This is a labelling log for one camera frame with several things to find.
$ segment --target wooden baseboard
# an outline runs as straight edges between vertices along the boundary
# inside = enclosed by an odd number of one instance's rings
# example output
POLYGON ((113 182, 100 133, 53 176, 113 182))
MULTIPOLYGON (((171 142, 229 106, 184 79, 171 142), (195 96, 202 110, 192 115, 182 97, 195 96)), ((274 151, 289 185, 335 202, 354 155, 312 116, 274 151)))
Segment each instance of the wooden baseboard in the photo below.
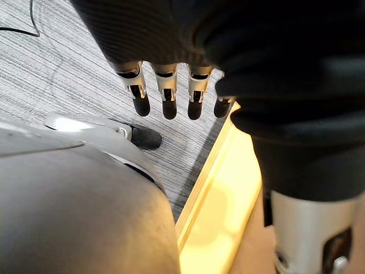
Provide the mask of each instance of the wooden baseboard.
POLYGON ((230 271, 260 189, 251 138, 228 117, 176 223, 182 274, 230 271))

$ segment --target black fingertip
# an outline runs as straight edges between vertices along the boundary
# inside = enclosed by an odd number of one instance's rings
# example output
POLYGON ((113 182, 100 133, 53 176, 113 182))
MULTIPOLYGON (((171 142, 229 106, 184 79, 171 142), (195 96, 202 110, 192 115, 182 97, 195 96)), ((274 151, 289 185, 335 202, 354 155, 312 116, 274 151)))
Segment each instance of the black fingertip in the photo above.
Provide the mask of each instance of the black fingertip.
POLYGON ((218 98, 216 100, 216 104, 214 105, 214 115, 217 118, 222 118, 228 114, 230 107, 230 103, 227 100, 219 101, 218 98))
POLYGON ((191 120, 196 120, 201 115, 202 103, 189 101, 188 116, 191 120))
POLYGON ((136 99, 133 99, 133 104, 135 105, 136 112, 140 116, 147 116, 149 114, 150 108, 147 94, 144 98, 138 96, 136 99))
POLYGON ((161 146, 161 135, 148 127, 129 124, 132 128, 131 142, 143 150, 156 150, 161 146))
POLYGON ((163 101, 162 102, 162 111, 166 119, 171 120, 176 117, 177 109, 176 109, 176 100, 174 101, 163 101))

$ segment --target robotic hand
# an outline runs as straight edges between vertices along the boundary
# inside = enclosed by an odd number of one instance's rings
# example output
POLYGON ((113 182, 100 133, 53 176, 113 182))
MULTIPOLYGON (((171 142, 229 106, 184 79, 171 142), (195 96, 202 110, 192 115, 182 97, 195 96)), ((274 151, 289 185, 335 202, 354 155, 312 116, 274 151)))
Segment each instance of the robotic hand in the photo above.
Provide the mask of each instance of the robotic hand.
POLYGON ((189 64, 189 117, 200 116, 218 67, 216 116, 252 136, 265 225, 281 274, 341 273, 365 189, 364 2, 72 0, 110 65, 149 113, 149 61, 167 119, 176 115, 176 64, 189 64))

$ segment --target robotic finger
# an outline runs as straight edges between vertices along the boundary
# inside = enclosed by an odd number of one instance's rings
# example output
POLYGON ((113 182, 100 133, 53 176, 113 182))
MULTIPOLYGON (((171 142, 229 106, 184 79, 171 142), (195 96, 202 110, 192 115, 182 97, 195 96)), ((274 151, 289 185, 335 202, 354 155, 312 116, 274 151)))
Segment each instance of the robotic finger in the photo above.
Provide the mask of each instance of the robotic finger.
POLYGON ((170 65, 152 64, 157 86, 162 98, 162 109, 166 119, 176 116, 177 63, 170 65))
POLYGON ((199 67, 188 65, 189 78, 189 107, 188 116, 196 120, 201 115, 202 103, 208 88, 210 73, 213 67, 199 67))
POLYGON ((147 116, 150 107, 142 70, 142 61, 127 63, 122 67, 122 69, 116 67, 114 69, 122 80, 125 89, 131 94, 136 112, 141 116, 147 116))

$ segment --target black fabric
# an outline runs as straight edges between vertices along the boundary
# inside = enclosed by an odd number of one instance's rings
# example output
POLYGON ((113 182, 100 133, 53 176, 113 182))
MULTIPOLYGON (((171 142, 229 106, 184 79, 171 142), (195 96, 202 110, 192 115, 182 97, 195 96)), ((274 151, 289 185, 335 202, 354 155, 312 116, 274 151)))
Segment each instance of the black fabric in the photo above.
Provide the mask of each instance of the black fabric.
POLYGON ((205 65, 204 57, 186 49, 166 0, 71 0, 112 63, 149 61, 205 65))
MULTIPOLYGON (((72 0, 110 62, 215 65, 264 188, 309 200, 365 189, 364 0, 72 0)), ((189 103, 189 117, 201 105, 189 103)))

